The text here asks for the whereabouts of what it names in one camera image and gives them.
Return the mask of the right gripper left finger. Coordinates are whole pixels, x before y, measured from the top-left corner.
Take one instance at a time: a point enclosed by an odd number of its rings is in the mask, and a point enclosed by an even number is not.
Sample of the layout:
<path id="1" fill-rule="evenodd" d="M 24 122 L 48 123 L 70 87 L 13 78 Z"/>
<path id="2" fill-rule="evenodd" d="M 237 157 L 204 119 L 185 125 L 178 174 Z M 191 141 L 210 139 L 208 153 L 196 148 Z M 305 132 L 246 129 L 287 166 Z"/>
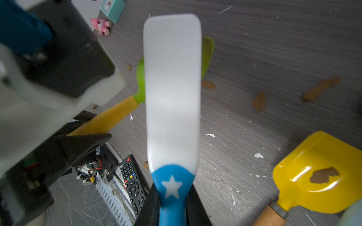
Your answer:
<path id="1" fill-rule="evenodd" d="M 160 213 L 160 198 L 155 184 L 146 197 L 146 201 L 136 219 L 134 226 L 158 226 Z"/>

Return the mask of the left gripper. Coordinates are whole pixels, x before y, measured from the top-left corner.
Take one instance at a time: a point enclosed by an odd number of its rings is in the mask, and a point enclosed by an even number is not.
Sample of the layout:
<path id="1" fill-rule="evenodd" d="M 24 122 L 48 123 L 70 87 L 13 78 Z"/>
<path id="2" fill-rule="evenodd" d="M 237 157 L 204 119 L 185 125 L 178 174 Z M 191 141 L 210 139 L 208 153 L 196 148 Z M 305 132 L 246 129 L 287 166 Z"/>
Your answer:
<path id="1" fill-rule="evenodd" d="M 37 147 L 35 158 L 21 160 L 1 178 L 1 225 L 25 226 L 46 212 L 54 204 L 49 186 L 111 137 L 53 136 Z"/>

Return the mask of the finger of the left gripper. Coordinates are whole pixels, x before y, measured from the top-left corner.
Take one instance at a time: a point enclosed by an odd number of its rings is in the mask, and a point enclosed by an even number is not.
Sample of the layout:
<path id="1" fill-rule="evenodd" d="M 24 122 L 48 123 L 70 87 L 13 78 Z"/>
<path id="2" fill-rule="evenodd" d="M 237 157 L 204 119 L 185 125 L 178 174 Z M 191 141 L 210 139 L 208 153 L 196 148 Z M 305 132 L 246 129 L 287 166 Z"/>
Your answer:
<path id="1" fill-rule="evenodd" d="M 86 122 L 93 119 L 97 114 L 88 112 L 83 110 L 81 113 L 76 115 L 73 119 L 71 119 L 68 123 L 66 123 L 62 128 L 60 128 L 54 135 L 59 134 L 69 134 L 85 124 Z"/>

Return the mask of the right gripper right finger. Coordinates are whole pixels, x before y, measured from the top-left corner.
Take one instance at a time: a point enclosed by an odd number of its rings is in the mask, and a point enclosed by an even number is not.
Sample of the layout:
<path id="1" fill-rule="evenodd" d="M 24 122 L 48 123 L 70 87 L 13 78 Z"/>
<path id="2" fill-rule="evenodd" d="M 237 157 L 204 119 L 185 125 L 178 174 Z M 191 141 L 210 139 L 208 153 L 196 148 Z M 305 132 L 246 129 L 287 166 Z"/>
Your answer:
<path id="1" fill-rule="evenodd" d="M 194 185 L 186 197 L 186 219 L 188 226 L 212 226 Z"/>

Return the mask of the green trowel yellow handle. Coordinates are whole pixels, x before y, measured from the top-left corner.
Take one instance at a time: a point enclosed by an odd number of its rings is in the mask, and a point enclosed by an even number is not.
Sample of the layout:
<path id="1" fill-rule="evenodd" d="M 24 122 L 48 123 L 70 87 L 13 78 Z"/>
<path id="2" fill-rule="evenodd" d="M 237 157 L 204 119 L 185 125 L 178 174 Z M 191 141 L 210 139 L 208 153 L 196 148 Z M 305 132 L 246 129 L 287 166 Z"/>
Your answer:
<path id="1" fill-rule="evenodd" d="M 203 79 L 209 64 L 212 60 L 215 50 L 215 41 L 213 38 L 202 37 L 202 68 L 201 78 Z M 79 128 L 71 132 L 70 136 L 80 136 L 89 134 L 105 134 L 114 128 L 122 119 L 133 112 L 141 103 L 146 100 L 145 96 L 145 72 L 144 59 L 142 58 L 137 65 L 136 79 L 138 83 L 138 91 L 135 95 L 129 96 L 122 102 L 107 109 L 101 114 L 93 117 Z"/>

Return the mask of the white blue cleaning brush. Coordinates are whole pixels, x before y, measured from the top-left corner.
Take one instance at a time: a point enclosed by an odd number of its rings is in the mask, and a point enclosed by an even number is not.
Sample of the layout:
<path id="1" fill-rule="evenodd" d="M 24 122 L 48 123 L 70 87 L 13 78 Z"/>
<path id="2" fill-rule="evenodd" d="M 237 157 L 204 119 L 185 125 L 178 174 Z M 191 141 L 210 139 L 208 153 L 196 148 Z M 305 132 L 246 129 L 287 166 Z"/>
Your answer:
<path id="1" fill-rule="evenodd" d="M 147 149 L 158 223 L 186 225 L 199 166 L 202 32 L 194 14 L 149 18 L 143 29 Z"/>

